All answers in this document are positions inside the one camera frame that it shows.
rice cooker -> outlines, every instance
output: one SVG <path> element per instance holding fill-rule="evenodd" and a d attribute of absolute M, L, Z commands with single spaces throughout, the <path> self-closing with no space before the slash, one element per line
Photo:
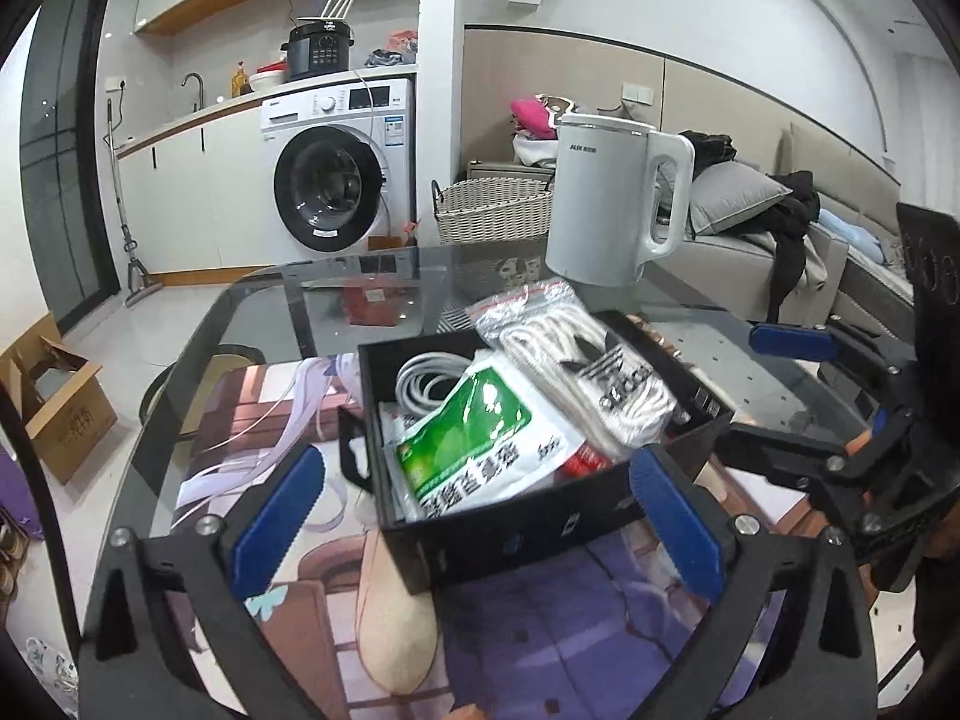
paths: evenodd
<path fill-rule="evenodd" d="M 349 70 L 350 27 L 344 20 L 324 19 L 298 26 L 280 46 L 287 52 L 288 79 L 299 81 Z"/>

purple cloth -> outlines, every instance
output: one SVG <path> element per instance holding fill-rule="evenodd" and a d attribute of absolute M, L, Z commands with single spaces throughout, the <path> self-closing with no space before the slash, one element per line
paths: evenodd
<path fill-rule="evenodd" d="M 30 495 L 30 488 L 13 458 L 0 448 L 0 507 L 7 510 L 30 538 L 43 538 L 40 528 L 40 516 L 37 515 L 37 506 L 34 497 Z"/>
<path fill-rule="evenodd" d="M 589 549 L 435 594 L 455 706 L 497 720 L 622 720 L 646 699 L 692 632 L 620 533 Z M 741 661 L 724 706 L 756 670 Z"/>

blue blanket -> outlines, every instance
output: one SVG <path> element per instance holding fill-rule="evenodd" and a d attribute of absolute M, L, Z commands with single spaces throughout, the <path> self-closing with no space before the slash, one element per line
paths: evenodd
<path fill-rule="evenodd" d="M 837 214 L 830 213 L 826 208 L 820 209 L 820 223 L 834 235 L 839 236 L 858 251 L 862 251 L 878 265 L 885 263 L 883 250 L 880 248 L 880 240 L 870 230 L 865 230 L 842 220 Z"/>

kitchen counter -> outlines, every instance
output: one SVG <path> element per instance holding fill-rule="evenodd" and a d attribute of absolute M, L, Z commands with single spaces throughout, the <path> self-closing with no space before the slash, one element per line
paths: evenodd
<path fill-rule="evenodd" d="M 416 65 L 361 68 L 356 71 L 349 70 L 345 73 L 331 73 L 327 76 L 316 76 L 313 79 L 292 81 L 272 87 L 271 89 L 264 89 L 261 92 L 251 92 L 248 95 L 242 95 L 238 98 L 224 100 L 222 103 L 217 103 L 216 105 L 208 105 L 208 107 L 203 108 L 203 110 L 196 111 L 189 116 L 174 119 L 173 122 L 163 124 L 163 127 L 157 127 L 149 132 L 145 132 L 139 137 L 130 138 L 128 141 L 124 141 L 122 146 L 117 148 L 117 158 L 123 159 L 123 157 L 136 153 L 136 151 L 140 151 L 141 148 L 146 148 L 146 146 L 150 146 L 152 143 L 156 143 L 170 135 L 183 132 L 192 127 L 198 127 L 200 124 L 206 124 L 207 122 L 213 121 L 213 119 L 219 119 L 235 112 L 258 107 L 263 103 L 263 100 L 282 97 L 282 95 L 290 95 L 294 92 L 303 92 L 307 89 L 317 89 L 323 86 L 349 83 L 350 81 L 356 81 L 357 76 L 360 76 L 364 81 L 371 81 L 376 79 L 395 79 L 399 76 L 408 76 L 408 74 L 416 74 Z"/>

electric kettle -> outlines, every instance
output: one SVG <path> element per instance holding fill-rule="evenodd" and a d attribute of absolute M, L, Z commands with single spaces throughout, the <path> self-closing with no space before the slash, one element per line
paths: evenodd
<path fill-rule="evenodd" d="M 643 266 L 672 253 L 685 234 L 693 183 L 693 144 L 628 119 L 566 113 L 546 265 L 560 276 L 598 287 L 637 283 Z M 677 169 L 665 241 L 654 238 L 656 169 Z"/>

